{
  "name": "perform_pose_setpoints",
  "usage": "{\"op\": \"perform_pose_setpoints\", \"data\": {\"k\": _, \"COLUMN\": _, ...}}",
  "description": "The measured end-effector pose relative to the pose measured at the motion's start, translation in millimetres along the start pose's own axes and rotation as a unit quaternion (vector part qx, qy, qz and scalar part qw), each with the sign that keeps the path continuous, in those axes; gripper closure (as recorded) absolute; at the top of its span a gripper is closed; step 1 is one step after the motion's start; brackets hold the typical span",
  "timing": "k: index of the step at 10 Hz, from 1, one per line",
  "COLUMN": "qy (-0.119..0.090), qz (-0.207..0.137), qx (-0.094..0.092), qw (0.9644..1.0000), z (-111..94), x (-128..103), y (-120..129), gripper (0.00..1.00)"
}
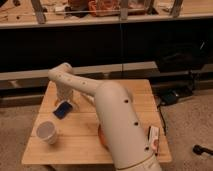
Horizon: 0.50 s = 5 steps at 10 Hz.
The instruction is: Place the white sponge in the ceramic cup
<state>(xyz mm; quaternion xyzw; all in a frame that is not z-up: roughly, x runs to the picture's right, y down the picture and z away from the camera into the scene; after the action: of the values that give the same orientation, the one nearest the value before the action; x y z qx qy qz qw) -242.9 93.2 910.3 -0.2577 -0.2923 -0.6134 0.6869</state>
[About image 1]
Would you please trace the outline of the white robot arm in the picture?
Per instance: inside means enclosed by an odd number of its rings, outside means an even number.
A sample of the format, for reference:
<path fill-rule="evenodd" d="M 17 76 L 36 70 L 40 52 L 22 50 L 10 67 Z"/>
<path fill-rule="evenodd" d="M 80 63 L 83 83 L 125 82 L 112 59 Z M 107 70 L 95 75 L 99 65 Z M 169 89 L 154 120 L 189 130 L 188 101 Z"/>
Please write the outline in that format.
<path fill-rule="evenodd" d="M 48 71 L 62 98 L 70 89 L 94 97 L 96 113 L 116 171 L 162 171 L 134 108 L 120 83 L 76 76 L 68 63 Z"/>

